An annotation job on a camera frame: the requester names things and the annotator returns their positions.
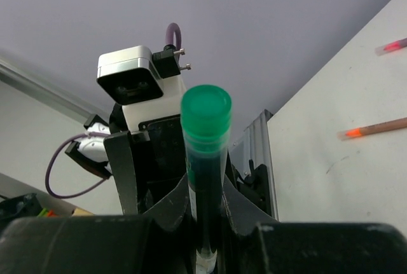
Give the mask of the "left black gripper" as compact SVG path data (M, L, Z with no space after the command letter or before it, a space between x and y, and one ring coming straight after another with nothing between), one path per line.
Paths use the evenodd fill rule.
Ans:
M172 191L184 175L180 115L150 118L129 130L122 106L115 104L109 128L104 147L122 212L138 214L137 191Z

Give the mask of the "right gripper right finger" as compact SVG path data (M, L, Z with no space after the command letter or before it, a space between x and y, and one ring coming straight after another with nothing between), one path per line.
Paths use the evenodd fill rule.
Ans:
M262 224L278 221L260 210L224 179L221 206L220 273L266 273Z

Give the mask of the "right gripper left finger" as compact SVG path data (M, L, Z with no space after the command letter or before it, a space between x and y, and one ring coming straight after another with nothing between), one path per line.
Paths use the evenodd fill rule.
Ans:
M142 215L141 273L190 273L188 178Z

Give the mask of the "dark green pen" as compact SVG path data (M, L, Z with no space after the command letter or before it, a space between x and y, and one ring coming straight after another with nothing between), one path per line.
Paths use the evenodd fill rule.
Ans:
M231 97L214 85L190 88L181 101L181 127L197 251L211 257L219 245L220 212L231 126Z

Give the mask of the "orange highlighter pen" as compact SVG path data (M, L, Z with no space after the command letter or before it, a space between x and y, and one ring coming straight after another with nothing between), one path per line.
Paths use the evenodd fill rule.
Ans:
M384 132L391 132L406 128L407 118L400 118L396 120L377 123L365 127L357 127L342 132L338 132L337 138L340 140L356 139L359 137L380 134Z

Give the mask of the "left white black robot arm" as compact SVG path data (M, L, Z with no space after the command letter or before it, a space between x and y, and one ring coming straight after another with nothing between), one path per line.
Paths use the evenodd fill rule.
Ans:
M116 104L109 121L91 115L84 138L73 139L65 154L102 180L114 179L124 214L141 214L172 191L183 177L184 141L180 117L143 117L127 126Z

